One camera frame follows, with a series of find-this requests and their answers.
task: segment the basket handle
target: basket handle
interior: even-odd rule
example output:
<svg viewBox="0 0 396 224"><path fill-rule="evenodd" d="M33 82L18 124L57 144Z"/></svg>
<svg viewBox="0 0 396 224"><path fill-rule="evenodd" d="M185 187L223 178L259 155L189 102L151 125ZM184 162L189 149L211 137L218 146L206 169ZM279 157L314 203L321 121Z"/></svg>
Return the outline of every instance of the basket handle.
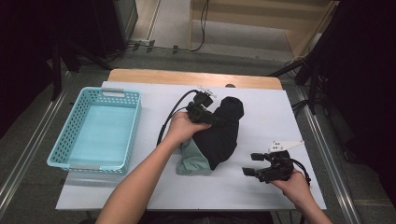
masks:
<svg viewBox="0 0 396 224"><path fill-rule="evenodd" d="M90 166L90 165L71 164L71 165L70 165L70 169L98 171L98 170L100 170L100 166Z"/></svg>
<svg viewBox="0 0 396 224"><path fill-rule="evenodd" d="M104 96L125 97L124 89L102 87L101 91Z"/></svg>

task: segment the black cloth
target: black cloth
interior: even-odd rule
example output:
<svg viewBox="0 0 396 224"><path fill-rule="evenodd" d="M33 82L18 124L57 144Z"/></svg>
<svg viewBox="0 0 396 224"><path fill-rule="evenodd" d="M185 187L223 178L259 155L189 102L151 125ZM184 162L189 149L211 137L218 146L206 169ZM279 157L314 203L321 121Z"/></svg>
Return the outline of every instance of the black cloth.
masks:
<svg viewBox="0 0 396 224"><path fill-rule="evenodd" d="M227 161L233 155L237 145L239 120L244 116L244 106L239 99L227 96L213 114L227 122L222 126L214 125L192 136L201 153L209 161L211 170L215 170L219 163Z"/></svg>
<svg viewBox="0 0 396 224"><path fill-rule="evenodd" d="M139 224L273 224L270 212L146 212Z"/></svg>

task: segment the forearm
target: forearm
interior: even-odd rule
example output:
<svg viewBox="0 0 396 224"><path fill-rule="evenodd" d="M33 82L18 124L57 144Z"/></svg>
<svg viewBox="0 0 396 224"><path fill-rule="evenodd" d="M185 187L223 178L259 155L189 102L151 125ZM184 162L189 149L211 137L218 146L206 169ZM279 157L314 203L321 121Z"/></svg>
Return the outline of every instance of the forearm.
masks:
<svg viewBox="0 0 396 224"><path fill-rule="evenodd" d="M332 223L329 218L323 213L315 201L311 203L304 203L301 205L296 204L297 210L299 210L305 220L309 224L328 224Z"/></svg>
<svg viewBox="0 0 396 224"><path fill-rule="evenodd" d="M137 223L177 143L164 139L108 198L97 223Z"/></svg>

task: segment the gray floor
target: gray floor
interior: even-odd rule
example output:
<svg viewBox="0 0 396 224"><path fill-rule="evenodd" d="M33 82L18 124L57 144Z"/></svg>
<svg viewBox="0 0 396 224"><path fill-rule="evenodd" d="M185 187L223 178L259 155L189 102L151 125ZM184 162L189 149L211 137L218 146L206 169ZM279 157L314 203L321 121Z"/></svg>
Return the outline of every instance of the gray floor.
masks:
<svg viewBox="0 0 396 224"><path fill-rule="evenodd" d="M128 51L111 63L119 68L148 68L162 70L178 70L192 72L209 72L222 74L237 74L247 76L265 76L283 67L284 62L290 60L288 56L276 58L274 56L250 57L251 51L241 55L230 55L230 52L218 49L216 52L179 52L176 55L170 50L154 50L146 53L145 49ZM43 138L35 146L36 153L31 161L26 174L7 205L7 210L0 223L79 223L87 215L84 211L56 211L55 205L62 190L62 180L66 173L48 167L46 159L64 125L71 105L81 88L86 86L101 86L107 80L109 71L105 71L95 64L83 65L79 73L71 73L65 77L66 89L64 100L58 112L49 125ZM292 84L292 79L284 75L280 77L282 86L287 92L290 103L299 102L297 87ZM29 141L35 134L37 125L50 105L51 86L48 86L35 101L20 115L18 120L9 129L7 134L0 139L0 184L4 186L22 152L32 150ZM396 223L394 207L382 190L378 177L364 164L351 164L344 160L340 144L335 137L330 122L323 116L318 105L316 115L329 148L332 150L338 169L342 171L341 178L348 185L349 193L353 199L363 223ZM328 170L318 151L318 145L307 121L305 113L297 117L301 133L305 140L308 154L315 169L318 182L323 192L328 209L326 214L334 223L347 223L342 212L337 195L334 192ZM282 223L290 223L289 212L279 212ZM299 219L299 214L292 212L294 222Z"/></svg>

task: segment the wooden table edge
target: wooden table edge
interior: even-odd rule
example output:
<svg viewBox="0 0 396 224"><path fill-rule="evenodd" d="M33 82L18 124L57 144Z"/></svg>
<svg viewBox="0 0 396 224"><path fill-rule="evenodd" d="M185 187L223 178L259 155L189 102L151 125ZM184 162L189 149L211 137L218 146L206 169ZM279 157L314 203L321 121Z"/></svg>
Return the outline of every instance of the wooden table edge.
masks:
<svg viewBox="0 0 396 224"><path fill-rule="evenodd" d="M225 87L227 84L233 84L236 88L282 90L282 85L277 77L255 77L151 69L114 69L110 72L107 81L215 87Z"/></svg>

